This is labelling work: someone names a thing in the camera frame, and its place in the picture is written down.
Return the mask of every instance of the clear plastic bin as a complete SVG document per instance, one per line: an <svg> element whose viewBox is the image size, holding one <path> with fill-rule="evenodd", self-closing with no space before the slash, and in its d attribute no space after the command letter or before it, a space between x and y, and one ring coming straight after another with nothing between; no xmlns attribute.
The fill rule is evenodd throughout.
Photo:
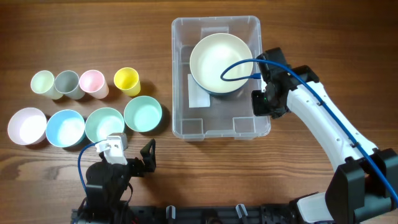
<svg viewBox="0 0 398 224"><path fill-rule="evenodd" d="M180 139L253 139L271 130L269 117L254 116L252 111L251 92L261 89L260 80L250 79L241 89L226 96L210 95L210 107L189 108L188 74L192 50L204 37L220 32L242 39L253 57L262 52L260 21L254 16L177 18L172 23L172 129ZM255 64L253 72L259 72Z"/></svg>

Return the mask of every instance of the wood grain surface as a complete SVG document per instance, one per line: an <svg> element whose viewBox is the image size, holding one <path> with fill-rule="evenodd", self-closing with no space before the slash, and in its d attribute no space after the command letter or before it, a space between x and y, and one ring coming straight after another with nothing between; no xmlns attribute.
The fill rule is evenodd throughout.
<svg viewBox="0 0 398 224"><path fill-rule="evenodd" d="M69 108L87 117L104 106L123 112L131 98L113 86L113 75L122 67L139 72L141 94L158 99L164 110L156 131L127 131L128 157L138 156L149 139L157 141L156 172L131 180L131 205L259 205L325 191L333 176L329 160L294 114L272 120L271 133L252 141L189 143L172 133L172 21L240 15L260 19L263 50L281 47L293 66L309 65L354 126L380 149L398 149L397 1L3 4L0 223L68 223L71 209L84 197L76 168L81 146L15 145L7 136L10 117L25 107L48 116ZM107 98L53 101L29 87L40 70L56 75L89 69L105 74ZM88 150L83 171L96 161L97 153ZM397 221L395 211L368 223Z"/></svg>

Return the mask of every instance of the cup rim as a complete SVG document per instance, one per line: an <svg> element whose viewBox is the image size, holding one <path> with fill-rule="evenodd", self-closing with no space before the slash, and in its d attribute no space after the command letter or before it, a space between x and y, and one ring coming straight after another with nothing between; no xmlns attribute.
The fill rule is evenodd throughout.
<svg viewBox="0 0 398 224"><path fill-rule="evenodd" d="M94 71L94 72L99 72L99 73L101 74L101 77L102 77L102 85L101 85L101 87L99 87L99 88L98 88L97 90L95 90L95 91L86 91L86 90L81 86L81 78L83 78L83 76L84 76L86 73L92 72L92 71ZM95 93L95 92L99 91L100 89L102 89L102 87L104 87L105 83L106 83L106 81L105 81L105 76L104 76L104 74L102 74L102 72L100 72L100 71L98 71L98 70L95 70L95 69L91 69L91 70L85 71L85 72L81 75L81 77L80 77L80 79L79 79L79 86L80 86L81 90L85 91L86 93Z"/></svg>
<svg viewBox="0 0 398 224"><path fill-rule="evenodd" d="M58 144L54 144L54 143L49 139L49 136L47 135L47 128L49 127L49 122L51 121L51 119L52 119L55 115L57 115L57 114L59 114L59 113L61 113L61 112L64 112L64 111L72 111L72 112L75 112L76 114L78 114L78 115L80 116L80 118L83 120L83 123L85 124L85 119L84 119L84 117L83 117L79 112L77 112L77 111L75 111L75 110L70 110L70 109L60 110L60 111L56 112L55 114L53 114L53 115L51 116L51 118L47 121L47 127L45 128L45 137L47 138L47 140L49 141L49 143L50 143L51 145L55 146L55 147L70 147L70 146L74 146L76 143L79 142L79 140L81 140L82 135L85 134L86 124L85 124L85 128L83 129L82 134L80 135L80 139L77 139L76 142L74 142L74 143L71 144L71 145L68 145L68 146L60 146L60 145L58 145Z"/></svg>
<svg viewBox="0 0 398 224"><path fill-rule="evenodd" d="M87 120L86 120L86 123L85 123L85 134L86 134L87 138L88 138L91 142L94 142L94 141L93 141L93 140L89 137L89 135L87 134L87 123L88 123L88 121L89 121L91 115L93 115L95 112L97 112L97 111L99 111L99 110L104 110L104 109L112 109L112 110L115 110L116 112L118 112L118 113L120 114L120 116L121 116L121 118L122 118L122 121L123 121L123 130L122 130L122 132L124 132L124 129L125 129L125 125L124 125L124 124L125 124L124 116L123 116L117 109L111 108L111 107L98 108L97 110L94 110L94 111L87 117Z"/></svg>
<svg viewBox="0 0 398 224"><path fill-rule="evenodd" d="M51 76L52 85L50 86L50 88L48 88L47 90L45 90L45 91L43 91L43 92L37 92L37 91L35 91L34 88L33 88L33 79L34 79L34 78L36 77L36 75L38 75L40 72L49 72L49 73L52 75L52 76ZM37 72L37 73L32 77L32 79L31 79L31 81L30 81L30 89L31 89L34 93L36 93L36 94L44 94L44 93L48 92L49 90L51 90L51 87L54 86L54 81L55 81L55 78L54 78L54 74L53 74L52 72L50 72L50 71L48 71L48 70L41 70L41 71Z"/></svg>
<svg viewBox="0 0 398 224"><path fill-rule="evenodd" d="M131 69L131 70L133 70L133 71L135 71L135 72L137 73L138 79L137 79L137 81L135 82L135 84L134 84L132 87L130 87L130 88L120 88L120 87L118 87L118 84L116 84L116 75L118 74L118 72L120 72L120 71L123 70L123 69ZM133 69L133 68L131 68L131 67L120 68L120 69L114 74L114 76L113 76L113 83L114 83L114 85L116 86L116 88L118 88L118 89L120 89L120 90L131 90L131 89L133 89L134 87L137 86L138 82L139 82L139 74L138 74L137 70L135 70L135 69Z"/></svg>
<svg viewBox="0 0 398 224"><path fill-rule="evenodd" d="M16 118L15 118L15 115L16 115L16 114L20 113L20 112L23 111L23 110L30 110L30 109L34 109L34 110L39 111L39 112L41 113L41 115L45 118L45 129L44 129L43 133L41 134L41 136L40 136L39 138L35 139L34 141L32 141L32 142L27 142L27 143L25 143L25 144L19 144L19 143L15 142L15 141L10 137L10 134L9 134L10 124L11 124L11 121L14 121L14 120L16 119ZM8 121L8 125L7 125L7 134L8 134L8 137L11 139L11 141L12 141L13 143L18 144L18 145L20 145L20 146L27 146L27 145L29 145L29 144L35 143L36 141L38 141L38 140L43 136L43 134L45 133L45 130L47 130L47 117L45 116L45 114L43 113L43 111L41 111L41 110L39 110L39 109L37 109L37 108L33 108L33 107L23 108L23 109L20 109L19 111L15 112L15 113L12 115L12 117L10 118L10 120Z"/></svg>
<svg viewBox="0 0 398 224"><path fill-rule="evenodd" d="M58 78L62 73L64 73L64 72L73 72L73 73L77 76L77 79L78 79L77 85L76 85L76 87L75 87L72 91L69 91L69 92L62 92L62 91L59 91L58 88L57 88L57 84L56 84L56 83L57 83L57 78ZM72 70L65 70L65 71L62 71L61 73L59 73L59 74L57 75L57 77L55 77L55 80L54 80L54 87L55 87L55 89L56 89L58 92L60 92L60 93L62 93L62 94L68 94L68 93L71 93L71 92L75 91L75 90L80 86L79 83L80 83L79 74L77 74L76 72L74 72L74 71L72 71Z"/></svg>
<svg viewBox="0 0 398 224"><path fill-rule="evenodd" d="M129 128L130 128L131 130L133 130L133 131L136 131L136 132L138 132L138 133L148 132L148 131L138 131L138 130L135 130L134 128L130 127L130 125L129 125L129 124L127 123L127 121L126 121L126 118L124 117L125 114L126 114L126 109L127 109L127 107L130 105L130 103L133 103L133 101L134 101L135 99L138 99L138 98L152 98L152 99L159 105L159 107L160 107L160 118L159 118L159 121L158 121L157 124L154 126L154 128L148 130L148 131L152 131L152 130L155 129L155 128L159 125L159 123L162 121L163 109L162 109L162 105L159 103L159 101L157 101L155 98L153 98L153 97L151 97L151 96L138 96L138 97L135 97L134 99L130 100L130 101L127 103L127 105L126 105L126 107L124 108L124 111L123 111L123 119L124 119L124 122L126 123L127 127L129 127Z"/></svg>

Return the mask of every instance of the paper cup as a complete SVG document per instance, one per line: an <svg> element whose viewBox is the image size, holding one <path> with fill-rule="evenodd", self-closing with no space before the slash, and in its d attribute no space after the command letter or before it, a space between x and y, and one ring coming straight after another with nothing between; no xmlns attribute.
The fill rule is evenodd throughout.
<svg viewBox="0 0 398 224"><path fill-rule="evenodd" d="M74 146L85 137L85 120L73 110L56 112L49 119L45 134L54 146Z"/></svg>
<svg viewBox="0 0 398 224"><path fill-rule="evenodd" d="M122 68L117 71L113 82L127 96L136 96L141 91L138 73L133 68Z"/></svg>
<svg viewBox="0 0 398 224"><path fill-rule="evenodd" d="M104 140L110 134L123 131L123 116L113 108L100 108L92 112L86 121L86 135L92 142Z"/></svg>
<svg viewBox="0 0 398 224"><path fill-rule="evenodd" d="M124 120L133 131L150 131L160 123L161 119L162 107L150 96L138 96L132 99L124 109Z"/></svg>
<svg viewBox="0 0 398 224"><path fill-rule="evenodd" d="M79 75L74 71L61 72L54 81L55 89L65 96L79 100L85 92L79 86Z"/></svg>
<svg viewBox="0 0 398 224"><path fill-rule="evenodd" d="M54 87L54 75L49 71L37 72L30 82L30 88L34 93L46 96L53 100L62 97L62 93L58 92Z"/></svg>
<svg viewBox="0 0 398 224"><path fill-rule="evenodd" d="M79 85L83 91L97 99L102 99L109 93L104 75L97 70L89 70L83 73Z"/></svg>
<svg viewBox="0 0 398 224"><path fill-rule="evenodd" d="M8 136L19 145L36 144L45 139L47 118L36 108L24 108L16 112L8 123Z"/></svg>

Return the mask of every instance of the yellow cup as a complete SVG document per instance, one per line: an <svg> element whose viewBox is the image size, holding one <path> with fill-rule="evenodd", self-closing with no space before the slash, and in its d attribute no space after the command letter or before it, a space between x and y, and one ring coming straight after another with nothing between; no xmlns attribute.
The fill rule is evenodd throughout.
<svg viewBox="0 0 398 224"><path fill-rule="evenodd" d="M127 96L136 96L141 86L138 72L133 68L122 68L114 74L113 82Z"/></svg>

